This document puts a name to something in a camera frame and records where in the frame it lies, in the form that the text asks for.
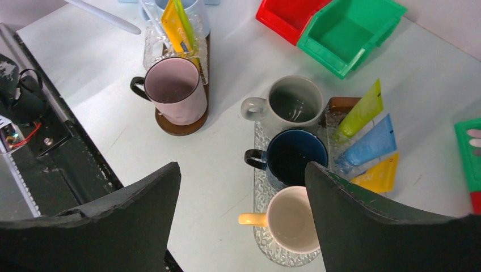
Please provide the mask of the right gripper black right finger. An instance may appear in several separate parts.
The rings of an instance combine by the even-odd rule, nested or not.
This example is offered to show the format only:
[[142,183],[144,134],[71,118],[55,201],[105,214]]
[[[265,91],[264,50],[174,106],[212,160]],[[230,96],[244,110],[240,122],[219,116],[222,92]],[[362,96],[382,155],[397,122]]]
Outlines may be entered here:
[[305,185],[327,271],[479,271],[480,216],[419,210],[309,162]]

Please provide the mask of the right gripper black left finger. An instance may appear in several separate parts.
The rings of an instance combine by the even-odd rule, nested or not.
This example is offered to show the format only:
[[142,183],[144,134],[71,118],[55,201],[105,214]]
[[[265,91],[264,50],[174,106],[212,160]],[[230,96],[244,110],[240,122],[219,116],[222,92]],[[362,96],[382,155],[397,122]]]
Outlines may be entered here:
[[54,216],[1,222],[2,271],[165,271],[177,162]]

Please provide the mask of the cream yellow mug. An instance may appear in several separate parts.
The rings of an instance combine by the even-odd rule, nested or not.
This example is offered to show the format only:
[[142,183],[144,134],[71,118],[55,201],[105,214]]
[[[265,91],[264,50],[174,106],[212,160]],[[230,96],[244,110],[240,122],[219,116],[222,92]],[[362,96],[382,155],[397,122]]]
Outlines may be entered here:
[[265,227],[280,247],[297,254],[320,249],[307,190],[290,186],[277,192],[264,213],[243,213],[242,225]]

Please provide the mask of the dark blue mug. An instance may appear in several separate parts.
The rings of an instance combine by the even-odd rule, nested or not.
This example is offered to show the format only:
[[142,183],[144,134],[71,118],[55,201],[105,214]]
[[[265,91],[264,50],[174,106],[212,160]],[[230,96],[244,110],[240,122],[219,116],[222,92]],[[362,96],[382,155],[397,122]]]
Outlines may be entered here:
[[305,167],[309,162],[328,166],[328,152],[324,143],[313,133],[289,129],[278,133],[267,149],[249,149],[244,162],[262,170],[276,191],[289,186],[305,186]]

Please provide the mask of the grey mug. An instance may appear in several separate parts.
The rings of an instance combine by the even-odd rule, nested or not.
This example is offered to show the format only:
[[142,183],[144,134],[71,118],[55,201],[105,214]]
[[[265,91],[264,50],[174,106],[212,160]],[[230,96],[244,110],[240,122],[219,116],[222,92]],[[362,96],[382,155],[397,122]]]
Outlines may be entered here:
[[240,111],[243,118],[273,131],[310,129],[317,125],[323,105],[322,91],[315,83],[290,75],[274,82],[266,98],[246,98]]

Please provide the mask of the mauve pink mug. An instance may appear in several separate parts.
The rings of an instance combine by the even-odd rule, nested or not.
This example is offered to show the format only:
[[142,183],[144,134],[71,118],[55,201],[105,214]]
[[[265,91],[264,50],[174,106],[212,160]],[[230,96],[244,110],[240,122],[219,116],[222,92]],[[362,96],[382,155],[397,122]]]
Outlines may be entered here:
[[206,112],[208,101],[197,66],[180,57],[165,58],[148,69],[144,77],[135,76],[130,89],[152,102],[170,123],[186,126]]

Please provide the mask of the clear acrylic holder rack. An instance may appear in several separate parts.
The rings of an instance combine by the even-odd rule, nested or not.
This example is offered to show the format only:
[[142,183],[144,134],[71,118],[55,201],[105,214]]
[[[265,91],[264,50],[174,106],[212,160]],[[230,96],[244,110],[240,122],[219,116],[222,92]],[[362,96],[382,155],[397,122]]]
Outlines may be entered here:
[[199,14],[188,14],[187,16],[194,30],[193,52],[176,52],[173,49],[168,37],[166,35],[160,35],[152,23],[148,22],[145,32],[145,45],[142,65],[145,70],[148,70],[153,64],[166,58],[185,58],[197,66],[197,69],[200,72],[202,83],[207,85],[209,83],[209,54],[208,43],[203,33],[204,27],[202,24],[202,18]]

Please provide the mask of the light blue toothbrush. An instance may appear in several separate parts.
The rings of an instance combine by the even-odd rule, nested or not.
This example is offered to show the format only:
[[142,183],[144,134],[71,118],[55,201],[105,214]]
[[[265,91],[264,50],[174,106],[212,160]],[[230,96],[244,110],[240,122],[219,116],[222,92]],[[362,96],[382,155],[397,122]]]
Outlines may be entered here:
[[114,15],[114,14],[111,14],[109,12],[106,12],[96,6],[93,6],[89,3],[86,3],[84,1],[81,1],[81,0],[65,0],[65,2],[71,4],[71,5],[74,5],[75,7],[77,8],[80,8],[82,10],[85,10],[87,11],[88,13],[98,17],[98,18],[101,18],[109,23],[111,23],[112,25],[124,30],[124,31],[127,31],[129,33],[132,33],[134,35],[140,35],[141,34],[141,30],[135,26],[134,24],[130,23],[130,22],[127,22],[126,20]]

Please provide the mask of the light blue mug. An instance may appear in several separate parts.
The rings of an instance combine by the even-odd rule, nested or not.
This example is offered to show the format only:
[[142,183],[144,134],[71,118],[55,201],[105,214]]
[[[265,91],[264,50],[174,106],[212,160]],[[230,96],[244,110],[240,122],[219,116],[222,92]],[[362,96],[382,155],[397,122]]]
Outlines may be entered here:
[[[156,16],[157,20],[160,20],[168,1],[144,1],[144,4],[152,13],[152,15]],[[190,14],[197,14],[200,16],[203,25],[203,32],[204,36],[208,37],[210,35],[210,21],[207,14],[206,7],[204,5],[204,1],[202,0],[182,0],[182,5],[187,13]]]

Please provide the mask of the brown ended acrylic rack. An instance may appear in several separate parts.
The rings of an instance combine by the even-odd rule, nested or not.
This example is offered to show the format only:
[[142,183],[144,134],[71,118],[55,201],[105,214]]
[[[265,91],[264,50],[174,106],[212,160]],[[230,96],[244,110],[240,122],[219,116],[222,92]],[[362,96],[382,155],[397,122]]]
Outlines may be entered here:
[[328,169],[343,177],[351,180],[354,177],[363,174],[369,168],[377,165],[381,160],[375,158],[361,166],[352,166],[348,173],[342,172],[341,165],[336,159],[352,144],[358,141],[375,125],[374,121],[368,122],[357,134],[348,138],[337,130],[340,123],[345,119],[346,115],[352,110],[355,104],[360,100],[359,97],[332,97],[326,104],[320,118],[320,127],[318,136],[324,142],[328,152]]

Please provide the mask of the clear glass oval tray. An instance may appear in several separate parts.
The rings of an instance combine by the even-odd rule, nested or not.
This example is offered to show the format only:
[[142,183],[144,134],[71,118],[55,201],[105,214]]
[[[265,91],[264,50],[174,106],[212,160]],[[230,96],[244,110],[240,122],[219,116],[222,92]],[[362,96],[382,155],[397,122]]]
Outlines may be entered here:
[[[254,123],[254,147],[264,149],[270,139],[264,132],[260,122]],[[264,213],[276,190],[268,182],[264,171],[254,170],[254,212]],[[320,250],[309,254],[298,254],[282,248],[276,243],[269,230],[264,227],[254,227],[254,238],[260,251],[272,262],[285,267],[300,267],[307,265],[320,255]]]

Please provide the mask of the green toothbrush bin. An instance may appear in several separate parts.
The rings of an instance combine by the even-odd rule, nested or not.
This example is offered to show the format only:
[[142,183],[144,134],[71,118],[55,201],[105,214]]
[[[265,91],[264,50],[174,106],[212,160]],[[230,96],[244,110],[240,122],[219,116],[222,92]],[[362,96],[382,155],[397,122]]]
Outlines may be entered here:
[[472,137],[468,135],[467,131],[470,129],[480,129],[480,118],[458,122],[454,125],[467,187],[470,192],[474,192],[480,191],[480,156],[473,154],[475,147],[469,144]]

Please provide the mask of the green plastic bin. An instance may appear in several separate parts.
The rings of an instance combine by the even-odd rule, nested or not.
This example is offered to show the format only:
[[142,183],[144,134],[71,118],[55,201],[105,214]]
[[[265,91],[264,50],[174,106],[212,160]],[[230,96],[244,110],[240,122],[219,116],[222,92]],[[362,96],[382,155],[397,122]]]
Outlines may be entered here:
[[344,79],[390,37],[406,12],[389,0],[332,1],[314,14],[297,46]]

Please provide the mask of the red plastic bin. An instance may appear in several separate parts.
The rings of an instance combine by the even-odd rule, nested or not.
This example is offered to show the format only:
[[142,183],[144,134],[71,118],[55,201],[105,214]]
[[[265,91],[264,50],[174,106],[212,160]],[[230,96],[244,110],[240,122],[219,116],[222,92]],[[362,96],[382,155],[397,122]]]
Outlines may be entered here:
[[296,46],[313,15],[330,0],[263,0],[256,19]]

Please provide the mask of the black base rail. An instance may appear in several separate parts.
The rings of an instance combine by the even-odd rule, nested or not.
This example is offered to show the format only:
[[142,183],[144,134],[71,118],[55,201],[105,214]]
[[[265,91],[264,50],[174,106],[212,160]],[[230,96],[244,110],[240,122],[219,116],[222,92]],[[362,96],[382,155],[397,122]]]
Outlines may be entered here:
[[[18,34],[1,24],[1,222],[54,216],[123,186]],[[170,251],[165,271],[180,271]]]

